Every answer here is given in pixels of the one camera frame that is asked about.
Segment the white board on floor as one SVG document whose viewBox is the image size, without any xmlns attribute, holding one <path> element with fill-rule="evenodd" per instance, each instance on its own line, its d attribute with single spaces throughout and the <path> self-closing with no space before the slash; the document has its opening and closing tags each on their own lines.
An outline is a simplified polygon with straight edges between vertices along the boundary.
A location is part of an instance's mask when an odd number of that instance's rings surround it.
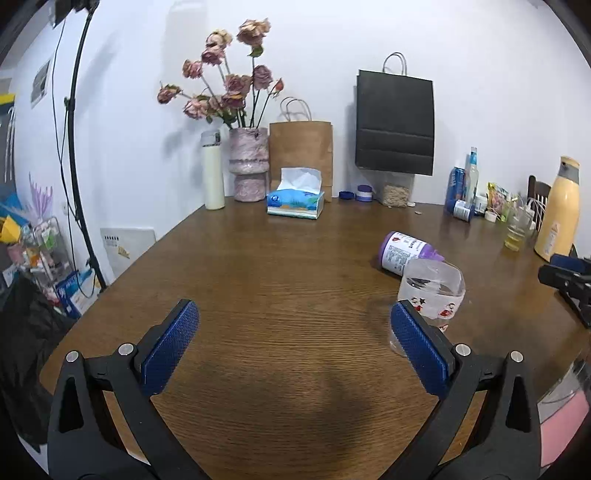
<svg viewBox="0 0 591 480">
<path fill-rule="evenodd" d="M 153 229 L 149 228 L 101 228 L 103 247 L 116 280 L 156 242 Z"/>
</svg>

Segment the grey refrigerator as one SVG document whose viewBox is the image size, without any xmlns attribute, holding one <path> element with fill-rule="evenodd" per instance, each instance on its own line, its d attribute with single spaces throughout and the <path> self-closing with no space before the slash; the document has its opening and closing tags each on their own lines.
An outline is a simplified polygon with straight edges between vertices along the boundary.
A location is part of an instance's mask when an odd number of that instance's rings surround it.
<svg viewBox="0 0 591 480">
<path fill-rule="evenodd" d="M 1 95 L 0 108 L 0 194 L 4 200 L 16 192 L 14 180 L 15 95 Z"/>
</svg>

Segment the blue white box on floor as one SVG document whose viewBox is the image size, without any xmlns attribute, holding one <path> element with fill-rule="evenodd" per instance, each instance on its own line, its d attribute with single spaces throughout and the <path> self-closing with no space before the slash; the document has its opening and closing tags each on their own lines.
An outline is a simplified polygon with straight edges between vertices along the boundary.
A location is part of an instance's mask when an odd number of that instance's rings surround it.
<svg viewBox="0 0 591 480">
<path fill-rule="evenodd" d="M 98 299 L 100 285 L 92 269 L 71 272 L 55 285 L 56 294 L 66 315 L 79 319 Z"/>
</svg>

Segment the black studio light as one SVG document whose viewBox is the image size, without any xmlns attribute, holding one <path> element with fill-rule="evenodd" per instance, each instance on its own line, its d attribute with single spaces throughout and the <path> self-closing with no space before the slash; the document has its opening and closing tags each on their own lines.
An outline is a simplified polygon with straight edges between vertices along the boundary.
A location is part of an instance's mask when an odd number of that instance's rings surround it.
<svg viewBox="0 0 591 480">
<path fill-rule="evenodd" d="M 57 27 L 71 11 L 78 13 L 86 10 L 89 14 L 93 14 L 99 3 L 99 0 L 51 0 L 49 2 L 51 25 L 53 28 Z"/>
</svg>

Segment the brown paper bag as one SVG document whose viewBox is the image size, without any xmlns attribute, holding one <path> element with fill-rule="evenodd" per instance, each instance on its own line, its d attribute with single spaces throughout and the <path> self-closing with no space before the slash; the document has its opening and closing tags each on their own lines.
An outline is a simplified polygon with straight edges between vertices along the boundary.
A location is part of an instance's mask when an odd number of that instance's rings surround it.
<svg viewBox="0 0 591 480">
<path fill-rule="evenodd" d="M 308 103 L 296 97 L 280 101 L 283 121 L 270 123 L 270 187 L 280 185 L 283 168 L 307 167 L 321 172 L 325 201 L 332 201 L 332 123 L 314 120 Z"/>
</svg>

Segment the small purple white jar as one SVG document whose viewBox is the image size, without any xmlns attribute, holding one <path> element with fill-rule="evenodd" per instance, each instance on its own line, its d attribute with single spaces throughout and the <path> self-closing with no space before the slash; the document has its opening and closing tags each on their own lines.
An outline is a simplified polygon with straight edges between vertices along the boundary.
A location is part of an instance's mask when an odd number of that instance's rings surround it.
<svg viewBox="0 0 591 480">
<path fill-rule="evenodd" d="M 373 187 L 362 184 L 356 187 L 356 201 L 368 203 L 372 202 L 374 197 Z"/>
</svg>

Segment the clear glass bottle blue cap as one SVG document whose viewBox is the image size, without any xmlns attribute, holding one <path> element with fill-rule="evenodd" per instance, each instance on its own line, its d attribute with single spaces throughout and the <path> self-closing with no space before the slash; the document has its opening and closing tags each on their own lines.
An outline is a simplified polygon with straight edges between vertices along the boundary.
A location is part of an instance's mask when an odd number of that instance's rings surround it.
<svg viewBox="0 0 591 480">
<path fill-rule="evenodd" d="M 466 169 L 465 179 L 465 201 L 468 205 L 474 204 L 477 194 L 478 181 L 478 150 L 476 147 L 472 147 L 470 151 L 468 167 Z"/>
</svg>

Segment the pink pillow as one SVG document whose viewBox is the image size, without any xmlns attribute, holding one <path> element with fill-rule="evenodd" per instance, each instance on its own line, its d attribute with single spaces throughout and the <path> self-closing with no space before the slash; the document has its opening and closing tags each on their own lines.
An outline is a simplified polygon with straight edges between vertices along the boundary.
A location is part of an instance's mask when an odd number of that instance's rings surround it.
<svg viewBox="0 0 591 480">
<path fill-rule="evenodd" d="M 585 394 L 578 391 L 541 424 L 541 466 L 552 464 L 574 438 L 589 413 Z"/>
</svg>

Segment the pink textured vase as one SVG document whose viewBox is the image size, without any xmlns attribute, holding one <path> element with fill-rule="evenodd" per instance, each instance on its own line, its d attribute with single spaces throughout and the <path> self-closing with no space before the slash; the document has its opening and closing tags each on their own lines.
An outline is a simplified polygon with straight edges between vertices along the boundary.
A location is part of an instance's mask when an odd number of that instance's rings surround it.
<svg viewBox="0 0 591 480">
<path fill-rule="evenodd" d="M 259 202 L 269 189 L 269 133 L 266 128 L 230 130 L 228 170 L 235 175 L 236 201 Z"/>
</svg>

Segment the purple supplement bottle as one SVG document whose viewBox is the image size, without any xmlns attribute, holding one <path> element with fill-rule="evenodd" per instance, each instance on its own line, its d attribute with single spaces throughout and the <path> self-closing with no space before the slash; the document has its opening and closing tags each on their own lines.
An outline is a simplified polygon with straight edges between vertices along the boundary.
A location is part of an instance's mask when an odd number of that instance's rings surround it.
<svg viewBox="0 0 591 480">
<path fill-rule="evenodd" d="M 430 243 L 402 232 L 392 231 L 384 238 L 378 254 L 382 269 L 403 276 L 413 259 L 444 261 L 445 257 Z"/>
</svg>

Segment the black paper bag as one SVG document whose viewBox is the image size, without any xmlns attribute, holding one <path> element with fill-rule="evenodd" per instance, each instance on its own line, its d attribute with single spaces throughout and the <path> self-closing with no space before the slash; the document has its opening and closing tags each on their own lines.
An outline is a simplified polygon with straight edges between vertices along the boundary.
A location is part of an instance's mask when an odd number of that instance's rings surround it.
<svg viewBox="0 0 591 480">
<path fill-rule="evenodd" d="M 433 82 L 410 76 L 403 53 L 393 52 L 389 57 L 400 60 L 399 74 L 361 70 L 356 76 L 356 167 L 431 176 Z"/>
</svg>

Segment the dried pink roses bouquet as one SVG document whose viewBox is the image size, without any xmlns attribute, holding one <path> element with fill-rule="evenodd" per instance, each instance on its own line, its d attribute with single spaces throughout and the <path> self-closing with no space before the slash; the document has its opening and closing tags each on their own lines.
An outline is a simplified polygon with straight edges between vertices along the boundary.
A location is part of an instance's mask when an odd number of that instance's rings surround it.
<svg viewBox="0 0 591 480">
<path fill-rule="evenodd" d="M 224 29 L 212 31 L 200 57 L 185 60 L 181 67 L 183 78 L 202 83 L 201 91 L 190 94 L 178 85 L 162 84 L 157 103 L 166 105 L 181 99 L 183 114 L 191 119 L 207 123 L 218 119 L 231 130 L 259 128 L 270 100 L 279 97 L 284 89 L 283 79 L 274 77 L 270 68 L 259 61 L 270 29 L 269 19 L 247 19 L 235 35 Z M 229 67 L 228 49 L 235 41 L 249 47 L 250 70 L 245 74 Z"/>
</svg>

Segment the snack packets pile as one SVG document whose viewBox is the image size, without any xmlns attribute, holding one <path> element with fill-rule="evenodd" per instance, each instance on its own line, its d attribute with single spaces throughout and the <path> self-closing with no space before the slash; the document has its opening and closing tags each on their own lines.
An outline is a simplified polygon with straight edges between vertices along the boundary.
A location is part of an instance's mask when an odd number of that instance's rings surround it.
<svg viewBox="0 0 591 480">
<path fill-rule="evenodd" d="M 511 194 L 497 183 L 488 182 L 486 191 L 476 195 L 475 213 L 492 223 L 506 223 L 518 200 L 518 195 Z"/>
</svg>

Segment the lying blue white bottle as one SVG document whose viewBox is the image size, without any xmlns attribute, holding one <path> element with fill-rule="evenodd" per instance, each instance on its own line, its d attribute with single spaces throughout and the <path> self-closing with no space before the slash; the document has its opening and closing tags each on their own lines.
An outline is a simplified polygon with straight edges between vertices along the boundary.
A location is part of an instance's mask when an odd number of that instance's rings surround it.
<svg viewBox="0 0 591 480">
<path fill-rule="evenodd" d="M 446 204 L 446 208 L 454 218 L 467 223 L 470 223 L 475 215 L 475 205 L 461 199 L 452 199 Z"/>
</svg>

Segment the blue tissue box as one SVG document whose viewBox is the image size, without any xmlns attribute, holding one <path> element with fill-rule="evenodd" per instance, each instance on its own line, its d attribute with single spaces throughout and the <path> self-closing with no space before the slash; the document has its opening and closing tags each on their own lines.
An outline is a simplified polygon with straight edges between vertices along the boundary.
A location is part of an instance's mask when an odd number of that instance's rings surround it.
<svg viewBox="0 0 591 480">
<path fill-rule="evenodd" d="M 325 203 L 322 173 L 308 167 L 283 168 L 280 184 L 266 197 L 270 215 L 318 220 Z"/>
</svg>

